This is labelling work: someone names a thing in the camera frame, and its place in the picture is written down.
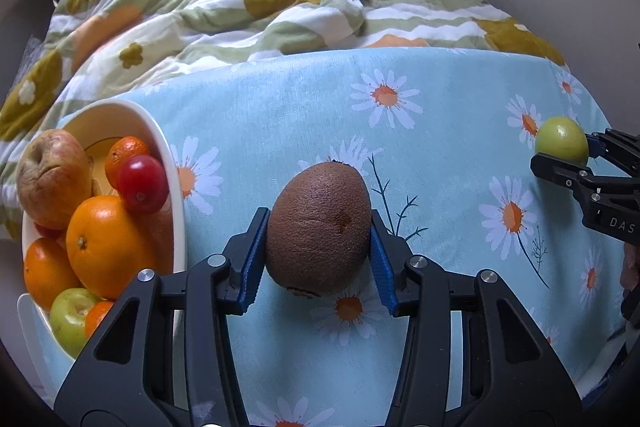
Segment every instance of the bowl rim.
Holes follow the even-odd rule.
[[[109,107],[109,106],[118,106],[120,108],[126,108],[131,112],[135,113],[135,115],[140,118],[140,120],[144,123],[144,125],[148,128],[149,132],[153,136],[156,146],[158,147],[158,152],[162,160],[162,165],[164,166],[164,170],[167,175],[167,181],[169,184],[169,198],[171,200],[172,206],[172,225],[174,228],[174,273],[178,273],[181,271],[185,271],[187,268],[187,256],[186,256],[186,231],[185,231],[185,220],[184,220],[184,207],[182,204],[182,192],[180,190],[180,178],[178,176],[178,169],[175,163],[174,156],[172,155],[171,148],[169,147],[169,143],[162,132],[162,129],[158,125],[158,122],[151,116],[149,111],[147,111],[144,107],[136,102],[132,102],[130,100],[118,99],[118,98],[109,98],[106,100],[98,100],[97,102],[93,102],[86,107],[76,111],[75,113],[69,115],[64,118],[63,125],[58,125],[57,128],[65,129],[68,125],[76,120],[77,118],[84,117],[87,113],[95,110],[97,107]],[[20,241],[22,244],[22,258],[24,259],[27,253],[27,250],[31,243],[27,244],[25,238],[27,235],[31,235],[28,232],[27,227],[33,223],[33,219],[27,215],[26,212],[22,213],[22,227],[21,227],[21,236]],[[47,330],[51,330],[51,324],[49,323],[48,314],[35,302],[33,303],[37,310],[38,317],[42,320]],[[178,311],[174,317],[174,338],[177,334],[178,323],[180,319],[181,313]],[[64,349],[60,348],[60,351],[64,353],[68,359],[73,362],[74,358],[70,356]]]

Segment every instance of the red cherry tomato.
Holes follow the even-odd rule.
[[[128,158],[118,172],[118,193],[131,212],[157,212],[169,195],[164,167],[153,156],[146,154]]]
[[[57,239],[64,232],[64,230],[46,229],[45,227],[43,227],[42,225],[39,225],[38,223],[33,223],[33,224],[36,227],[37,232],[42,237],[49,237],[50,239]]]

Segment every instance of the blue gripper part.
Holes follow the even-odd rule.
[[[604,158],[607,149],[602,142],[590,134],[586,134],[585,136],[587,137],[587,144],[589,145],[589,156],[591,158],[600,158],[601,156]]]
[[[396,296],[396,284],[394,281],[394,271],[391,268],[389,259],[380,241],[380,236],[375,227],[371,227],[371,247],[369,251],[369,262],[373,279],[378,288],[380,302],[389,311],[390,315],[398,312],[399,303]]]
[[[266,210],[262,216],[258,232],[255,234],[254,241],[249,250],[249,255],[247,255],[244,266],[242,266],[238,305],[242,308],[243,313],[255,302],[255,296],[258,294],[258,286],[260,285],[260,279],[264,271],[264,245],[267,236],[269,214],[270,212]]]

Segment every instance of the fruit bowl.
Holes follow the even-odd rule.
[[[66,120],[62,129],[71,133],[78,140],[87,155],[94,154],[93,151],[96,152],[96,166],[100,161],[99,155],[106,155],[111,144],[124,136],[134,136],[141,139],[149,147],[152,156],[162,162],[169,185],[168,201],[171,203],[174,239],[173,272],[184,271],[186,269],[186,237],[184,231],[182,192],[180,190],[178,171],[169,145],[164,138],[164,134],[153,117],[151,117],[143,107],[129,100],[101,100],[73,114]],[[104,177],[104,172],[94,174],[94,177],[97,179],[96,181],[102,194],[107,194],[110,186]],[[39,237],[41,237],[41,235],[38,233],[33,219],[25,213],[22,220],[23,257],[25,257],[31,243]],[[47,337],[50,337],[50,339],[57,344],[51,331],[49,315],[35,303],[33,303],[33,305],[35,307],[35,319],[42,322],[44,327],[46,327]],[[179,315],[176,314],[174,319],[174,336],[177,333],[178,320]],[[27,338],[27,331],[24,327],[23,333],[25,333],[25,340],[28,346],[34,348],[34,339]],[[31,352],[33,350],[31,348],[31,358],[35,359],[36,354]],[[60,351],[62,356],[72,362],[73,359],[71,356],[66,354],[62,348]]]

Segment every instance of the metal screw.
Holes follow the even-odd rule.
[[[138,280],[141,282],[147,282],[153,279],[156,276],[156,272],[151,270],[150,268],[145,268],[138,272]]]
[[[424,268],[429,264],[429,260],[423,255],[412,255],[409,258],[409,264],[414,268]]]
[[[480,279],[484,282],[496,282],[498,280],[498,274],[493,270],[483,270],[480,273]]]
[[[207,264],[215,268],[216,266],[222,266],[226,263],[226,257],[221,253],[215,253],[207,259]]]

